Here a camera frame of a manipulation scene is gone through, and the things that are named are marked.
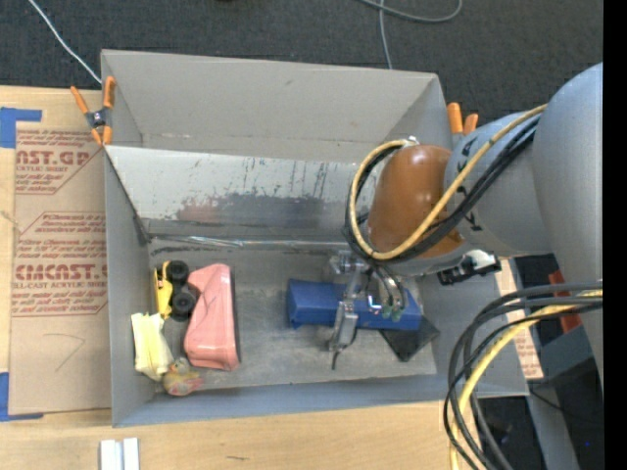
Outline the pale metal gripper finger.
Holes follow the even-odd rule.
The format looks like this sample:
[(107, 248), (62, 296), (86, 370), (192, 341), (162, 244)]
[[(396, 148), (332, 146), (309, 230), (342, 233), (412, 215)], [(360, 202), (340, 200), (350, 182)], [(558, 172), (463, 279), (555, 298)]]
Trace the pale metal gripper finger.
[(337, 359), (342, 352), (342, 346), (338, 341), (338, 337), (335, 332), (331, 334), (327, 341), (327, 351), (331, 354), (331, 368), (335, 369), (337, 364)]
[(357, 329), (358, 315), (352, 303), (341, 302), (337, 309), (335, 322), (335, 345), (347, 347), (352, 343)]

